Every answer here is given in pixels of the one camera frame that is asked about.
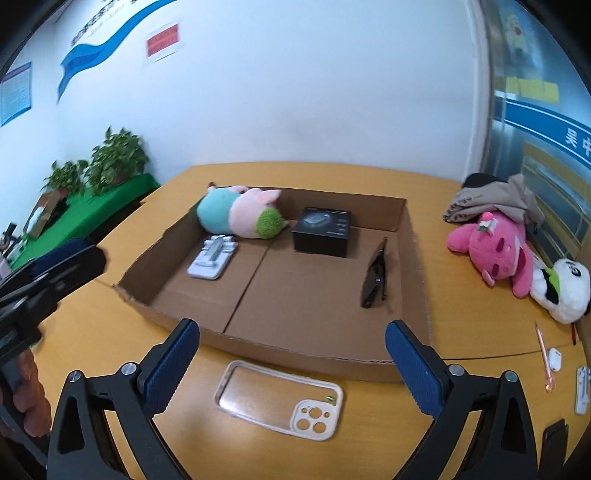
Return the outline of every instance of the yellow sign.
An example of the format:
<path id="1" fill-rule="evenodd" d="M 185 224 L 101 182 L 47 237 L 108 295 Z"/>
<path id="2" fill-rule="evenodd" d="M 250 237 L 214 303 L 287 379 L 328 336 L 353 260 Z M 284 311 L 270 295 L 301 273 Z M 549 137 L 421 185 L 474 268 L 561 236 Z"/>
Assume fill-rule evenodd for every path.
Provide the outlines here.
<path id="1" fill-rule="evenodd" d="M 560 101 L 558 85 L 551 82 L 542 82 L 542 80 L 507 77 L 506 92 L 544 102 L 558 103 Z"/>

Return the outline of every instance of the human hand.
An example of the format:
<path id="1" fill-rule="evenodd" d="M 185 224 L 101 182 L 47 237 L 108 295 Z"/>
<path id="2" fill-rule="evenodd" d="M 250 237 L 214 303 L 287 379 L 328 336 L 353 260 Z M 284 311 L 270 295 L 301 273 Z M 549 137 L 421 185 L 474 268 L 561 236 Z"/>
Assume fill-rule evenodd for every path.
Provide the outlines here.
<path id="1" fill-rule="evenodd" d="M 45 398 L 45 389 L 39 382 L 39 370 L 35 357 L 30 350 L 25 350 L 18 357 L 18 368 L 23 378 L 17 391 L 12 396 L 16 409 L 25 414 L 24 428 L 31 437 L 43 437 L 51 430 L 51 405 Z M 0 420 L 0 434 L 11 436 L 11 431 Z"/>

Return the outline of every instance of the blue wave decoration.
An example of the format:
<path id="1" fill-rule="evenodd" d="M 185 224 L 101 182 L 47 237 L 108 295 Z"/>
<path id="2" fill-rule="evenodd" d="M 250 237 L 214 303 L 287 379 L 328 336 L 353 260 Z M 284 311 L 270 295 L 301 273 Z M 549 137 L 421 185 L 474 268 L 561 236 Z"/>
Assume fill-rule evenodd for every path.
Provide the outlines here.
<path id="1" fill-rule="evenodd" d="M 113 36 L 101 45 L 89 45 L 88 43 L 81 43 L 70 50 L 66 58 L 63 59 L 61 66 L 64 69 L 64 76 L 61 79 L 59 87 L 57 88 L 57 101 L 59 102 L 61 96 L 66 91 L 66 87 L 70 80 L 80 72 L 91 69 L 103 63 L 108 59 L 115 50 L 123 43 L 127 35 L 137 27 L 142 20 L 154 13 L 159 8 L 171 4 L 176 0 L 157 0 L 153 4 L 148 5 L 143 10 L 137 12 L 131 17 L 123 26 L 113 34 Z"/>

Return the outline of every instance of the white phone stand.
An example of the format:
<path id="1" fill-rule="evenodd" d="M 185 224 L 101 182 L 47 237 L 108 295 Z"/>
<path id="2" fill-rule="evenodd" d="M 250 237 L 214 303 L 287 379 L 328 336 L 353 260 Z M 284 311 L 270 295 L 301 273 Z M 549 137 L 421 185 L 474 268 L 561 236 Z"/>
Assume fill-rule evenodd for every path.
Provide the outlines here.
<path id="1" fill-rule="evenodd" d="M 205 280 L 219 278 L 237 246 L 231 236 L 213 235 L 209 240 L 205 240 L 202 250 L 187 269 L 187 273 L 191 277 Z"/>

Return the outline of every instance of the cardboard box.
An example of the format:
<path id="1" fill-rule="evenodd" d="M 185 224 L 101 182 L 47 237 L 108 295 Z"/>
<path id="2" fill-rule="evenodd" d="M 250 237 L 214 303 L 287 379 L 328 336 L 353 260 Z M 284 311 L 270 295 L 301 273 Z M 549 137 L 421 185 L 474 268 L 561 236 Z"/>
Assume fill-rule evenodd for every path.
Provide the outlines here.
<path id="1" fill-rule="evenodd" d="M 116 286 L 147 320 L 172 329 L 192 318 L 204 344 L 260 362 L 354 380 L 400 382 L 384 345 L 402 318 L 432 345 L 421 261 L 406 200 L 284 189 L 277 208 L 295 225 L 304 207 L 351 212 L 348 257 L 296 252 L 290 229 L 272 240 L 238 239 L 215 281 L 187 267 L 207 234 L 192 208 L 144 252 Z M 388 298 L 360 306 L 368 262 L 383 237 Z"/>
<path id="2" fill-rule="evenodd" d="M 35 206 L 33 207 L 33 210 L 31 211 L 31 214 L 25 222 L 25 226 L 23 227 L 22 231 L 26 232 L 29 228 L 29 222 L 31 222 L 31 219 L 35 214 L 35 211 L 38 208 L 43 208 L 43 212 L 41 213 L 39 220 L 37 220 L 37 223 L 35 223 L 33 229 L 28 234 L 30 238 L 39 238 L 41 233 L 43 233 L 43 228 L 51 218 L 51 214 L 56 209 L 57 204 L 60 203 L 60 200 L 61 195 L 60 192 L 58 192 L 57 190 L 52 190 L 50 192 L 42 194 L 39 200 L 37 200 Z"/>

